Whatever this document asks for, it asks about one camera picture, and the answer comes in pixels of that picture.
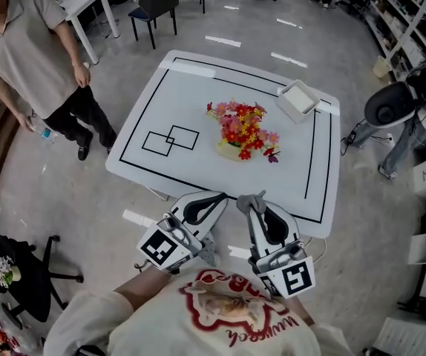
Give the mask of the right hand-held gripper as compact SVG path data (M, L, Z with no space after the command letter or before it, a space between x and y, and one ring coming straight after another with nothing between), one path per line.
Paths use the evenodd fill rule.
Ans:
M291 298L315 286L313 259L291 214L278 205L267 205L263 215L250 208L248 224L254 249L248 261L271 296Z

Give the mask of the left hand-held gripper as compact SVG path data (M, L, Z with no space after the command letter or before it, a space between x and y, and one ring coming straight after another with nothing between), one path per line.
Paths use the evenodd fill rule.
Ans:
M161 271L173 272L203 249L200 239L212 230L229 202L219 191L199 191L180 197L159 222L150 224L137 249Z

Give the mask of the grey knitted cloth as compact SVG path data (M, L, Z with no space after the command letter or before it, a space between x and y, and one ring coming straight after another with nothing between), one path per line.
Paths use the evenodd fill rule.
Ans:
M264 214L267 207L266 202L263 199L265 194L266 191L262 190L258 194L240 195L237 198L236 207L245 215L247 215L251 210L259 214Z

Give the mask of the flower bouquet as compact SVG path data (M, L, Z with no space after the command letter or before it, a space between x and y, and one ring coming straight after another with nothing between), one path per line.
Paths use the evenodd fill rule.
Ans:
M208 103L206 114L220 126L220 155L238 162L247 162L261 155L271 164L279 162L279 140L277 132L261 127L267 111L258 103L248 105L230 100Z

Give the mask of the person's left forearm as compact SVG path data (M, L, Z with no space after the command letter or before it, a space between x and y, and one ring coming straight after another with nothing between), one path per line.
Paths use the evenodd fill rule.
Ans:
M155 297L171 280L169 273L149 266L145 271L131 278L115 289L136 311L150 299Z

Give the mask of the person's right forearm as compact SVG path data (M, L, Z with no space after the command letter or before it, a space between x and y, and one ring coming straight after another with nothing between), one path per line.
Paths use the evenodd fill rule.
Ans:
M285 306L287 306L292 312L296 313L305 324L308 326L313 326L315 321L312 319L310 313L305 309L304 305L298 299L298 297L291 297L286 300Z

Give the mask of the person's white clog shoe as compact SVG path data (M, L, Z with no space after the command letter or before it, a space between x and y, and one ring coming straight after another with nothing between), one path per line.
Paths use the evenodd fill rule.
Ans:
M211 267L219 267L221 258L217 252L216 243L212 236L212 233L209 232L202 240L203 248L198 256Z

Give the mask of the white rectangular box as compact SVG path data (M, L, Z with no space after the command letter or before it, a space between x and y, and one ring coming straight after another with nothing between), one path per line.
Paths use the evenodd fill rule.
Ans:
M304 122L319 103L320 98L299 79L278 89L278 107L296 124Z

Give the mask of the person's white printed shirt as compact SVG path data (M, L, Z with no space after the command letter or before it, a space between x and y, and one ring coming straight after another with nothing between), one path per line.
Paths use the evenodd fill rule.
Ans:
M172 276L136 311L115 290L80 292L43 356L353 356L340 329L308 326L286 300L217 268Z

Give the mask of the white slatted panel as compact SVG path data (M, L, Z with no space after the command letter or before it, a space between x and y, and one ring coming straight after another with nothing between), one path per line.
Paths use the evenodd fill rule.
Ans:
M387 317L373 347L390 356L426 356L426 322Z

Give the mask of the clear water bottle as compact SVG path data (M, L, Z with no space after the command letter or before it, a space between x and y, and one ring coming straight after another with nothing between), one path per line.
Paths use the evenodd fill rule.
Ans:
M39 117L30 118L30 127L32 131L40 135L47 142L54 143L57 139L58 134Z

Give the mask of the black swivel chair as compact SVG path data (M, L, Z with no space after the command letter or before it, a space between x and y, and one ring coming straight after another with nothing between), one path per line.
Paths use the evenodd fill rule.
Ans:
M2 304L2 311L16 328L23 327L18 316L27 312L41 323L47 321L50 313L51 300L54 299L62 309L68 304L63 302L57 294L51 280L75 280L84 282L84 277L79 275L57 274L50 271L51 246L60 241L60 236L52 235L48 238L43 258L34 255L36 247L28 242L19 242L6 236L0 236L0 259L8 259L8 264L16 270L19 280L0 283L0 293L9 293L18 303L12 309Z

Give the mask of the cream waste bin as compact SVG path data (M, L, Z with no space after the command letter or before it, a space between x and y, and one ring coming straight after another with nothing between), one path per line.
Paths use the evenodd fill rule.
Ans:
M389 72L392 70L392 67L388 60L383 56L378 56L375 64L373 65L373 74L378 79L383 79L386 77Z

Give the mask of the small pot with white flowers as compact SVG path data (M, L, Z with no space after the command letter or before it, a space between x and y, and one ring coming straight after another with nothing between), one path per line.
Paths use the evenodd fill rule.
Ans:
M22 278L19 267L8 257L0 257L0 286L8 289L13 282Z

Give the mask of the white shelving unit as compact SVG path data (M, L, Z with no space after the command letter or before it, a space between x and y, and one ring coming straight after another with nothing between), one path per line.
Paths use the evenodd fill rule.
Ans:
M367 0L364 20L395 79L426 59L426 0Z

